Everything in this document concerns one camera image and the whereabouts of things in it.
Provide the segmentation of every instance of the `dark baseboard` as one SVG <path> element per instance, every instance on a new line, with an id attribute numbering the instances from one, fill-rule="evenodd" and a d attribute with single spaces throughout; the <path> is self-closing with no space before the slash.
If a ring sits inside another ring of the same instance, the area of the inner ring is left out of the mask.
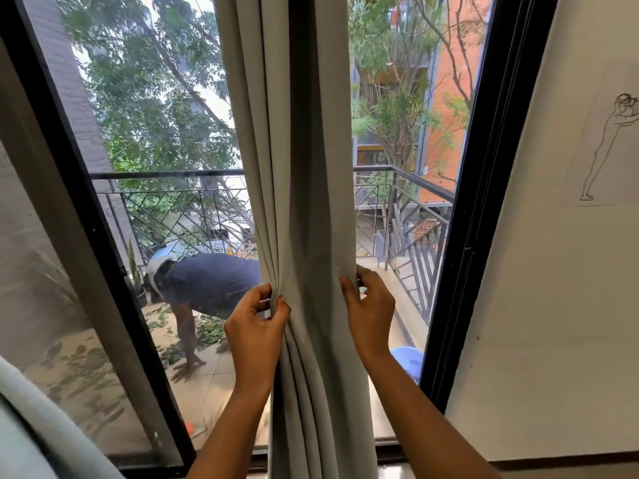
<path id="1" fill-rule="evenodd" d="M 560 467 L 603 466 L 606 464 L 624 464 L 627 462 L 639 462 L 639 451 L 562 455 L 559 457 L 536 457 L 533 459 L 494 460 L 491 462 L 491 465 L 499 472 L 507 472 L 534 469 L 558 469 Z"/>

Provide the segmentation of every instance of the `drawing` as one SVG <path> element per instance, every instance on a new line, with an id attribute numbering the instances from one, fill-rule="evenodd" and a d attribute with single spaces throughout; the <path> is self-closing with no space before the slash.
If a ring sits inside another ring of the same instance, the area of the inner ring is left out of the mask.
<path id="1" fill-rule="evenodd" d="M 603 126 L 603 135 L 599 147 L 595 150 L 590 172 L 583 182 L 583 188 L 579 200 L 593 201 L 595 198 L 590 194 L 590 187 L 595 178 L 601 171 L 601 168 L 608 159 L 610 150 L 615 139 L 622 127 L 632 126 L 639 120 L 639 99 L 630 94 L 621 94 L 615 99 L 612 114 L 606 120 Z"/>

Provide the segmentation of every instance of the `balcony railing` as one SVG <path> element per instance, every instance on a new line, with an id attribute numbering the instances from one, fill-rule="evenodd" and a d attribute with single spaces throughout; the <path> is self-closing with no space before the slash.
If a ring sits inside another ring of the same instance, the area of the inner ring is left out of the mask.
<path id="1" fill-rule="evenodd" d="M 390 165 L 358 166 L 353 173 L 356 255 L 390 268 L 428 323 L 454 195 Z M 257 258 L 243 175 L 234 168 L 98 173 L 92 179 L 108 182 L 108 190 L 98 191 L 100 199 L 106 199 L 124 248 L 130 242 L 144 267 L 164 255 L 179 260 L 226 252 Z M 420 189 L 445 203 L 427 206 L 419 201 Z"/>

